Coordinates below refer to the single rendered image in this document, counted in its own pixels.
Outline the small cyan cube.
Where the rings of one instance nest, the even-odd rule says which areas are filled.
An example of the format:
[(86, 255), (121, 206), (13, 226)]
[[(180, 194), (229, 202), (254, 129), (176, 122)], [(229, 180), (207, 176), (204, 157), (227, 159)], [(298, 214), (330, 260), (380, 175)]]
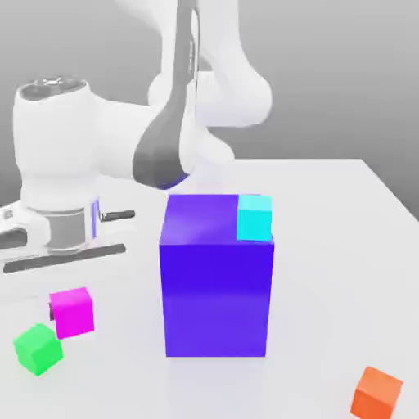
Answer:
[(237, 240), (272, 240), (273, 202), (271, 196), (240, 194), (237, 203)]

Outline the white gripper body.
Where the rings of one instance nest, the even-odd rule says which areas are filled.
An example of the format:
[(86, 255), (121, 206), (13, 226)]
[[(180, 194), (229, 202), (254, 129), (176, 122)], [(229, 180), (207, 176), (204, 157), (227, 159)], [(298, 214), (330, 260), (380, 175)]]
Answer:
[(119, 279), (128, 272), (123, 244), (100, 246), (72, 255), (49, 255), (5, 263), (0, 288), (59, 288)]

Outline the small orange cube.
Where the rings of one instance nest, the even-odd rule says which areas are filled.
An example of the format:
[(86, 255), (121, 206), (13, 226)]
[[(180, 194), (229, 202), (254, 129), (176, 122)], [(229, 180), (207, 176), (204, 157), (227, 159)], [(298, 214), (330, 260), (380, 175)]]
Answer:
[(403, 382), (367, 366), (355, 388), (350, 413), (359, 419), (391, 419)]

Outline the small magenta cube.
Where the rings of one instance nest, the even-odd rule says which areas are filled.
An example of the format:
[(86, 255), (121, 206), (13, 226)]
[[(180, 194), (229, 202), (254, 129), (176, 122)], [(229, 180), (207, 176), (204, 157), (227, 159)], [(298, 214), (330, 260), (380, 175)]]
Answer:
[(59, 340), (94, 331), (92, 297), (86, 287), (50, 293), (49, 305)]

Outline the small green cube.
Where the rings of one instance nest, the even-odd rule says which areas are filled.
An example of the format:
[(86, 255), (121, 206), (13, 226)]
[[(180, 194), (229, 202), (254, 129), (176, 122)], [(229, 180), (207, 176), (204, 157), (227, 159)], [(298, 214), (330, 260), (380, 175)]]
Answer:
[(54, 330), (37, 323), (13, 340), (19, 363), (40, 376), (63, 359), (61, 342)]

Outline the large purple box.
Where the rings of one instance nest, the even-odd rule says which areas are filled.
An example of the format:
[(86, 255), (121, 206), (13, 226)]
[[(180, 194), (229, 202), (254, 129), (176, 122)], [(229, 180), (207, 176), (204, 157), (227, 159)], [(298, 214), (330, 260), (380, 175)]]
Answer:
[(169, 357), (263, 357), (274, 240), (237, 240), (237, 194), (172, 195), (160, 235)]

